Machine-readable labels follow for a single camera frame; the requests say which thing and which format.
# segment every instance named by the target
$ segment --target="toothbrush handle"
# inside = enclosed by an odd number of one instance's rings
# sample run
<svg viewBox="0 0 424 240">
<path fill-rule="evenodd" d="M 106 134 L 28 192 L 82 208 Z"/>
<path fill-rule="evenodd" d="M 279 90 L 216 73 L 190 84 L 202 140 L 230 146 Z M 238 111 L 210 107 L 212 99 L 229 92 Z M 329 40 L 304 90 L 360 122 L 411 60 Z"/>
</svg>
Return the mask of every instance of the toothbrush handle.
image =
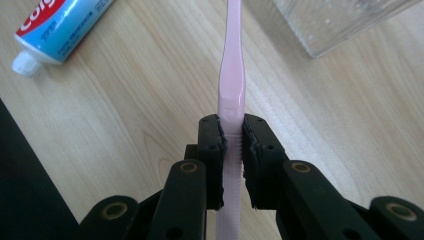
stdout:
<svg viewBox="0 0 424 240">
<path fill-rule="evenodd" d="M 241 144 L 245 109 L 245 77 L 241 46 L 241 0 L 228 0 L 227 30 L 222 58 L 218 116 L 227 152 L 224 156 L 224 207 L 217 213 L 216 238 L 238 239 L 240 226 Z"/>
</svg>

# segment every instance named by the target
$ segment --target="screw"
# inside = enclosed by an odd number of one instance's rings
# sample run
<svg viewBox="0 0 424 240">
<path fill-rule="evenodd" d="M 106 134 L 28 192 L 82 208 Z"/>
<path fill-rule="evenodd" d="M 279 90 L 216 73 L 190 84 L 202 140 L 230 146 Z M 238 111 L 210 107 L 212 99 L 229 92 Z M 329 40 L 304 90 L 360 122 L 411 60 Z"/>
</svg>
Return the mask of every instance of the screw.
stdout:
<svg viewBox="0 0 424 240">
<path fill-rule="evenodd" d="M 128 210 L 127 204 L 123 202 L 114 202 L 103 208 L 101 216 L 106 220 L 115 220 L 122 217 Z"/>
<path fill-rule="evenodd" d="M 308 173 L 311 171 L 311 168 L 308 165 L 301 162 L 294 162 L 291 164 L 291 167 L 300 173 Z"/>
</svg>

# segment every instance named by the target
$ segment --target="dark floor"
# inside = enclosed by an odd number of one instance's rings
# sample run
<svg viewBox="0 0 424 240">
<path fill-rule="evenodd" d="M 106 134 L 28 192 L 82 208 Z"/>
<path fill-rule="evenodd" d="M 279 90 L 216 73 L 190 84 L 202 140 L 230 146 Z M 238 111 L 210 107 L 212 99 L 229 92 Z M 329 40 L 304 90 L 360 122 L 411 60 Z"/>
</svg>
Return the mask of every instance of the dark floor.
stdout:
<svg viewBox="0 0 424 240">
<path fill-rule="evenodd" d="M 0 99 L 0 240 L 71 239 L 77 226 Z"/>
</svg>

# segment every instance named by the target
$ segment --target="pink toothbrush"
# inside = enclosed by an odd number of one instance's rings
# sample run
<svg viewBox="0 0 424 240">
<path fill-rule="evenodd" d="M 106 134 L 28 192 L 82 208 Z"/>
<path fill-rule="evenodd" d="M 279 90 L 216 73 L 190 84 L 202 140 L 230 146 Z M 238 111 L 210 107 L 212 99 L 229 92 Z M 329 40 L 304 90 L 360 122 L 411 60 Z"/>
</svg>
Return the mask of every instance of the pink toothbrush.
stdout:
<svg viewBox="0 0 424 240">
<path fill-rule="evenodd" d="M 228 0 L 227 30 L 219 79 L 218 116 L 227 139 L 224 158 L 224 207 L 217 213 L 216 238 L 238 239 L 240 226 L 241 144 L 245 78 L 241 47 L 242 0 Z"/>
</svg>

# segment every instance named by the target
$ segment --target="clear plastic container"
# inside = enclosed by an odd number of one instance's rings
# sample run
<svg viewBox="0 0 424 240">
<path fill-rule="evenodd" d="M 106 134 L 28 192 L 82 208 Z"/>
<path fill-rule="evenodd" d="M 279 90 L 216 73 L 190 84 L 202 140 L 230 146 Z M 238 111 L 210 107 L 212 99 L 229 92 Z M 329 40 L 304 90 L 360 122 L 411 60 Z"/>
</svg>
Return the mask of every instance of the clear plastic container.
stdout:
<svg viewBox="0 0 424 240">
<path fill-rule="evenodd" d="M 311 57 L 421 0 L 274 0 Z"/>
</svg>

